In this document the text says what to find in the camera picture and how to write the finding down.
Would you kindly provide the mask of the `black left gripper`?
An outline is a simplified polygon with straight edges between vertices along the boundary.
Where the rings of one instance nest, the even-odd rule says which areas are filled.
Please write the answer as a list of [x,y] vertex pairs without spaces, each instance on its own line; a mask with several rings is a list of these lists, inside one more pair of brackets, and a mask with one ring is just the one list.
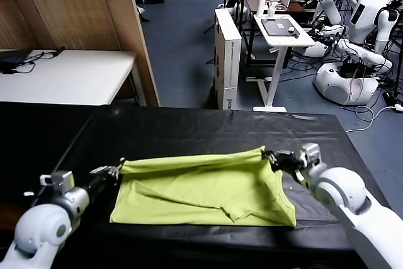
[[116,185],[120,179],[120,171],[125,162],[122,157],[117,163],[109,166],[100,166],[91,170],[91,176],[84,182],[83,188],[87,192],[89,198],[96,198],[108,184]]

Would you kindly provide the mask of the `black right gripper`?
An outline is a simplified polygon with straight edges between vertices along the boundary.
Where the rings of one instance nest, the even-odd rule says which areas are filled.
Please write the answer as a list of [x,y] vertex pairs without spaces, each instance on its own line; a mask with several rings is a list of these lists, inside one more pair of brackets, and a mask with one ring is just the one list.
[[304,162],[297,158],[292,151],[261,151],[262,158],[268,159],[272,172],[283,171],[291,176],[296,176],[305,168]]

